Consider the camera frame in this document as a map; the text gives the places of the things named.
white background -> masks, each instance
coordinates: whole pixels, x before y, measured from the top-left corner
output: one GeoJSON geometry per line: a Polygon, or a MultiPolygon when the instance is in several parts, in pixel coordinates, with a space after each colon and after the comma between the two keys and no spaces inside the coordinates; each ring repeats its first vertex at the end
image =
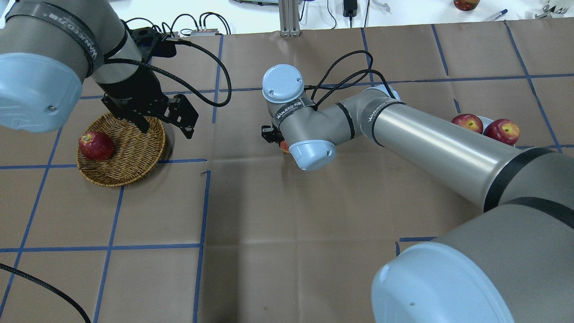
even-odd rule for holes
{"type": "MultiPolygon", "coordinates": [[[[128,20],[133,17],[145,17],[159,25],[165,21],[171,25],[180,13],[189,13],[196,19],[201,13],[213,11],[221,14],[230,23],[233,33],[258,33],[279,30],[279,11],[277,5],[259,6],[252,3],[238,3],[233,0],[109,0],[119,17],[128,20]]],[[[308,2],[300,24],[304,29],[329,29],[334,22],[327,12],[327,1],[333,16],[337,19],[337,28],[349,28],[348,18],[343,17],[343,0],[314,0],[308,2]]],[[[479,6],[469,12],[456,9],[452,0],[378,0],[388,3],[391,12],[371,0],[367,26],[393,26],[414,24],[439,24],[443,22],[483,21],[502,9],[508,9],[503,19],[518,20],[534,17],[542,13],[546,0],[481,0],[479,6]]],[[[574,0],[560,0],[574,3],[574,0]]],[[[353,19],[353,27],[363,26],[367,0],[358,0],[359,10],[353,19]]],[[[574,17],[572,8],[564,17],[574,17]]],[[[147,25],[145,21],[133,21],[130,27],[139,28],[147,25]]],[[[190,18],[181,18],[175,30],[193,28],[190,18]]],[[[210,16],[208,28],[219,28],[224,31],[219,20],[210,16]]]]}

blue pen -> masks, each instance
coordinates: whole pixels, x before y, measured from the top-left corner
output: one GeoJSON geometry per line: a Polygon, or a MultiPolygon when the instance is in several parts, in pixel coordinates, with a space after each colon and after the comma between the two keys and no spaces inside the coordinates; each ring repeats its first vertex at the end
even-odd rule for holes
{"type": "Polygon", "coordinates": [[[508,12],[508,9],[502,10],[502,11],[497,12],[497,13],[495,13],[494,15],[492,15],[492,16],[486,18],[486,19],[483,20],[483,21],[495,21],[495,20],[498,20],[498,19],[502,18],[507,12],[508,12]]]}

robotic arm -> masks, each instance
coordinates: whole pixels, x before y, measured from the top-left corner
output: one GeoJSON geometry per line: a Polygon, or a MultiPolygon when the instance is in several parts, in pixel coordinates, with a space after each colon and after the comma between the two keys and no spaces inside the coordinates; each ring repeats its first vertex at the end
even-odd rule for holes
{"type": "Polygon", "coordinates": [[[31,132],[63,126],[92,76],[114,116],[147,132],[144,116],[178,126],[190,139],[198,118],[187,98],[169,99],[143,66],[106,64],[173,57],[175,44],[152,28],[129,30],[106,0],[20,0],[0,29],[0,125],[31,132]]]}
{"type": "Polygon", "coordinates": [[[371,295],[377,322],[572,320],[574,159],[470,132],[383,86],[316,111],[290,65],[267,71],[263,96],[273,118],[263,137],[284,138],[302,170],[325,166],[337,145],[364,134],[483,206],[481,216],[379,270],[371,295]]]}

gray band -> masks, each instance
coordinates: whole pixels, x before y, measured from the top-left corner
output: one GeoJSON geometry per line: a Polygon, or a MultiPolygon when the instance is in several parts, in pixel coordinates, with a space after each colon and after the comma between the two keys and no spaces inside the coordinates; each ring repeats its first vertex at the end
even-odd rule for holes
{"type": "Polygon", "coordinates": [[[386,107],[393,105],[393,104],[396,104],[396,103],[403,104],[403,105],[406,104],[405,102],[402,102],[402,101],[399,101],[396,99],[392,99],[389,97],[377,98],[377,99],[371,101],[369,104],[367,104],[367,106],[363,109],[363,112],[360,115],[360,128],[361,128],[363,134],[381,147],[383,145],[381,145],[375,139],[375,134],[374,134],[375,121],[377,120],[377,117],[379,116],[379,114],[386,107]]]}
{"type": "Polygon", "coordinates": [[[273,118],[275,119],[275,124],[279,128],[279,125],[283,122],[283,120],[285,120],[287,117],[289,117],[295,111],[302,109],[304,107],[307,107],[307,106],[314,106],[314,105],[315,105],[315,103],[305,96],[296,98],[295,100],[284,104],[276,112],[275,116],[273,116],[273,118]]]}
{"type": "Polygon", "coordinates": [[[89,68],[86,78],[103,65],[104,57],[96,37],[72,13],[46,2],[16,2],[6,15],[6,21],[14,16],[29,16],[44,20],[70,35],[82,48],[88,59],[89,68]]]}

wicker basket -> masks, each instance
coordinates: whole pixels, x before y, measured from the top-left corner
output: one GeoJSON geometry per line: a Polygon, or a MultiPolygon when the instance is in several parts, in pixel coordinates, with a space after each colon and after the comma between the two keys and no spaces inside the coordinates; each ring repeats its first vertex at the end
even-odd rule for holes
{"type": "Polygon", "coordinates": [[[88,131],[100,131],[112,139],[114,154],[107,160],[86,159],[78,148],[77,167],[90,182],[107,187],[131,184],[147,175],[160,160],[166,145],[164,125],[156,118],[148,118],[147,134],[111,113],[98,118],[88,131]]]}

